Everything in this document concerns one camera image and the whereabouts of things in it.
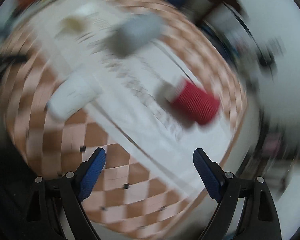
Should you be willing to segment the white paper cup with birds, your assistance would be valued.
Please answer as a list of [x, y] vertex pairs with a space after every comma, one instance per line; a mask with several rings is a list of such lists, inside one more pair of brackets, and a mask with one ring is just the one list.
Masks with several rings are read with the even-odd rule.
[[54, 91], [46, 104], [47, 112], [57, 121], [66, 121], [103, 93], [93, 75], [73, 72]]

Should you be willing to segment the grey ribbed mug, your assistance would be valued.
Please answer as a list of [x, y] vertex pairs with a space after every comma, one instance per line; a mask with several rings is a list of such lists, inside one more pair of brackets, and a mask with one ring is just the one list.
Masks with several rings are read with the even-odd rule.
[[159, 38], [164, 26], [164, 20], [155, 13], [134, 15], [114, 29], [106, 46], [117, 57], [130, 56]]

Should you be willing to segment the white paper cup lying open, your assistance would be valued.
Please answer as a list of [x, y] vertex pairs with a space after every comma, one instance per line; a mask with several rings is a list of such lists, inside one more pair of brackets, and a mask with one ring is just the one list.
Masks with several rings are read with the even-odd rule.
[[82, 5], [72, 10], [63, 10], [58, 23], [57, 35], [78, 36], [85, 34], [93, 28], [97, 15], [98, 7], [92, 5]]

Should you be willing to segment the red ripple paper cup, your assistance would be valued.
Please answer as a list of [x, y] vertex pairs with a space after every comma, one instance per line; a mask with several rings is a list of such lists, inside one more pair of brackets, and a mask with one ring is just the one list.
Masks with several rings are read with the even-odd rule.
[[163, 82], [155, 94], [158, 104], [185, 127], [205, 126], [218, 115], [221, 102], [189, 79]]

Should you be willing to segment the checkered brown pink tablecloth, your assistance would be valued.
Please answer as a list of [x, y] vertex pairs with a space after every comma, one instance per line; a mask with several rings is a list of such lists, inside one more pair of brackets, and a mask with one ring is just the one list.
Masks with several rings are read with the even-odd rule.
[[[93, 28], [57, 35], [61, 11], [98, 7]], [[134, 15], [155, 13], [161, 36], [127, 57], [106, 46], [114, 29]], [[30, 168], [56, 178], [98, 147], [106, 165], [83, 202], [95, 223], [132, 239], [160, 239], [180, 226], [205, 198], [192, 154], [202, 148], [223, 164], [238, 135], [247, 96], [216, 48], [165, 0], [56, 0], [21, 21], [0, 45], [0, 56], [26, 53], [0, 84], [0, 108], [15, 147]], [[68, 120], [46, 108], [73, 72], [96, 78], [103, 93]], [[221, 102], [205, 126], [185, 127], [155, 98], [163, 82], [189, 79]]]

